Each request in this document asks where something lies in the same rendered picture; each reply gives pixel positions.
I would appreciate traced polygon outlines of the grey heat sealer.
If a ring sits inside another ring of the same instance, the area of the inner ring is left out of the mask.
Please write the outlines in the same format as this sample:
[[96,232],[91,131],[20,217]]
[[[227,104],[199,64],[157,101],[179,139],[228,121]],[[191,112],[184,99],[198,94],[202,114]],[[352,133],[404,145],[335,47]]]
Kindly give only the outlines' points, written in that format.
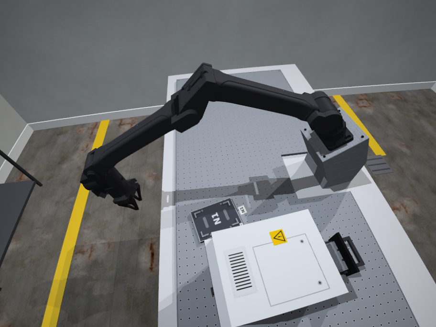
[[[211,234],[204,244],[220,327],[245,325],[348,293],[341,275],[360,272],[358,267],[365,265],[350,236],[338,232],[324,242],[308,209]],[[338,271],[326,246],[332,241],[348,270]]]

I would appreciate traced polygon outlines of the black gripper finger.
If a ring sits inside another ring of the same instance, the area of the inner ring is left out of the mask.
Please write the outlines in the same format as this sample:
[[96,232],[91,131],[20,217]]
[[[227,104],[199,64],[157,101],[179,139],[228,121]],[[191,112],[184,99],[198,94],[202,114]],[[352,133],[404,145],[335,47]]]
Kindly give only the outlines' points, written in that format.
[[135,195],[134,198],[137,199],[137,200],[139,200],[139,201],[142,201],[140,185],[138,185],[137,193],[138,193],[138,197]]
[[[133,205],[134,207],[131,206],[131,205]],[[135,201],[134,198],[129,199],[129,202],[128,202],[128,203],[126,203],[126,204],[121,204],[121,205],[118,205],[118,206],[129,207],[129,208],[134,209],[134,210],[139,210],[138,205],[137,205],[137,203],[136,203],[136,201]]]

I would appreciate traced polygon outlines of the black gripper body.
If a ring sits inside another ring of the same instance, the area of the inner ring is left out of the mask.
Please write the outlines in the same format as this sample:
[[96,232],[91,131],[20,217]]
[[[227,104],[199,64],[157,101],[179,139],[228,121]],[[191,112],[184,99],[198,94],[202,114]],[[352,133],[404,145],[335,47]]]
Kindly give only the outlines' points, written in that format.
[[135,183],[135,181],[137,181],[135,178],[126,180],[122,176],[121,181],[119,181],[117,185],[109,186],[113,187],[121,195],[121,197],[113,199],[114,204],[126,204],[129,202],[129,199],[134,198],[139,185],[138,183]]

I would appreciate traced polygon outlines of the small white label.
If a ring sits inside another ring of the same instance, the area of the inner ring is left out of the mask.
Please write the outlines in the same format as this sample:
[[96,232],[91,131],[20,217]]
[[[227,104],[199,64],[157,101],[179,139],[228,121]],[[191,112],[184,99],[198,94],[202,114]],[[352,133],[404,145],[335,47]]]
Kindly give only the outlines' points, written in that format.
[[239,209],[241,215],[244,214],[244,213],[247,213],[247,211],[246,211],[244,206],[240,206],[240,207],[238,207],[238,209]]

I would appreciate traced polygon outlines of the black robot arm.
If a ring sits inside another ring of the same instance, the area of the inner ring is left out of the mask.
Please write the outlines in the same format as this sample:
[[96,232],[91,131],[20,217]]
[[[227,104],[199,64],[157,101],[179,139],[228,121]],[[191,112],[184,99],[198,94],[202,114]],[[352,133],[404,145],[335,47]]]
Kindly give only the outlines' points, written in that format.
[[307,121],[329,151],[353,140],[341,113],[325,92],[298,94],[231,76],[202,63],[163,107],[111,142],[90,151],[80,183],[98,197],[105,198],[108,194],[121,197],[109,187],[117,185],[122,178],[114,166],[170,131],[182,133],[197,125],[209,101],[243,105]]

